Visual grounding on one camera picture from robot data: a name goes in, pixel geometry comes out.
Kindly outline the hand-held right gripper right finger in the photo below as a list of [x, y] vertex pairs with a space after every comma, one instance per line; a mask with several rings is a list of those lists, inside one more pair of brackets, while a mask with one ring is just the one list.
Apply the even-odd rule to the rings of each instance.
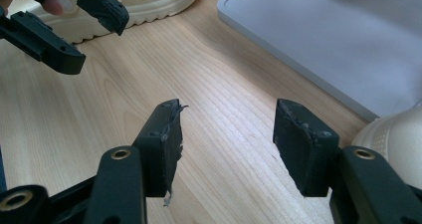
[[338, 134], [305, 106], [277, 100], [273, 143], [302, 196], [327, 195], [328, 164], [338, 142]]

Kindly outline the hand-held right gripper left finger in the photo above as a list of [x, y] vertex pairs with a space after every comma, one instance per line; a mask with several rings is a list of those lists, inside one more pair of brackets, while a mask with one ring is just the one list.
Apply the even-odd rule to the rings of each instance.
[[183, 149], [182, 111], [179, 99], [158, 105], [132, 144], [140, 152], [146, 197], [164, 197], [172, 192], [177, 162]]

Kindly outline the cream clog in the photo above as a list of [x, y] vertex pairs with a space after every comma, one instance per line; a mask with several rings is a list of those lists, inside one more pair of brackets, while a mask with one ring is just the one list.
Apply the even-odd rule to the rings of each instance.
[[377, 118], [351, 144], [378, 152], [406, 184], [422, 190], [422, 107]]
[[[127, 10], [126, 28], [173, 16], [188, 8], [195, 0], [117, 0]], [[77, 0], [59, 0], [62, 15], [52, 15], [33, 0], [13, 0], [8, 12], [30, 12], [39, 17], [53, 31], [69, 43], [81, 43], [93, 37], [104, 36], [109, 31], [100, 22], [77, 5]]]

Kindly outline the white shoe rack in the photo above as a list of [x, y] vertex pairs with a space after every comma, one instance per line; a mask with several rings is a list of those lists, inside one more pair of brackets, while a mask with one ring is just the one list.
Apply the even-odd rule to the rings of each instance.
[[368, 121], [422, 105], [422, 0], [219, 0], [217, 9]]

